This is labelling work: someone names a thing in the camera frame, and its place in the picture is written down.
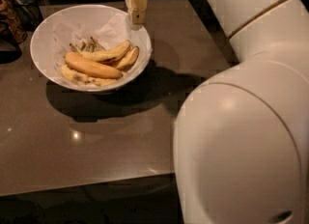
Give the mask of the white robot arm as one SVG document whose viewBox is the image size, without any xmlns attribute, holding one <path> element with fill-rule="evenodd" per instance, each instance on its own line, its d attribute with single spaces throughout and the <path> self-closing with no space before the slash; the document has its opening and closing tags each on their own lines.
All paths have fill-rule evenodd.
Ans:
<svg viewBox="0 0 309 224">
<path fill-rule="evenodd" d="M 174 131 L 184 224 L 308 224 L 309 13 L 207 0 L 239 62 L 198 86 Z"/>
</svg>

